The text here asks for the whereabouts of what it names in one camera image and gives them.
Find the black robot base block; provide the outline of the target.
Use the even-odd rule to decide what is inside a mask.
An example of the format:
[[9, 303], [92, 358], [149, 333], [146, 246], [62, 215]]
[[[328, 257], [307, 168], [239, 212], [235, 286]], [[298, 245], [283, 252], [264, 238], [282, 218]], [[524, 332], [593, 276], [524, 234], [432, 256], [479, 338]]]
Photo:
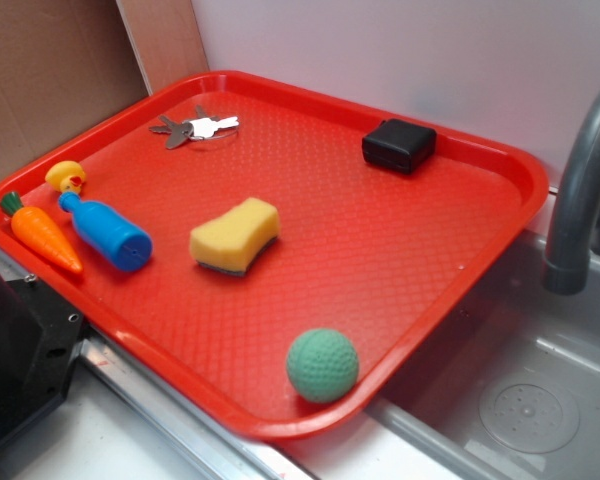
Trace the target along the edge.
[[0, 274], [0, 449], [65, 401], [83, 322], [43, 280]]

